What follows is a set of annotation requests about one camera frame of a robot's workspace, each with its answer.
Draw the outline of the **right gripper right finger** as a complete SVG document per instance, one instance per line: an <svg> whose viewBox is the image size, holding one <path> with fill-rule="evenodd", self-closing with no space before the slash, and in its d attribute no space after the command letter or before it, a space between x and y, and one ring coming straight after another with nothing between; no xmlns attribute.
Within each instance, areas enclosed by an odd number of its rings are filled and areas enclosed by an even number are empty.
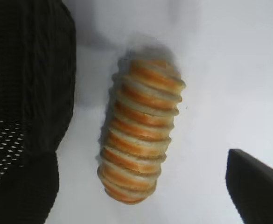
<svg viewBox="0 0 273 224"><path fill-rule="evenodd" d="M245 224L273 224L273 169L240 149L230 149L225 182Z"/></svg>

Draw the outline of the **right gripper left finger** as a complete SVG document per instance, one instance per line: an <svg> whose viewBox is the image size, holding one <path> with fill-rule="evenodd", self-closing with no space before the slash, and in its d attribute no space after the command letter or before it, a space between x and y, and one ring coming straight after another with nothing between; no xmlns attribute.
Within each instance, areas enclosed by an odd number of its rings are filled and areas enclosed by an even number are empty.
<svg viewBox="0 0 273 224"><path fill-rule="evenodd" d="M45 223L58 190L55 153L8 168L0 177L0 224Z"/></svg>

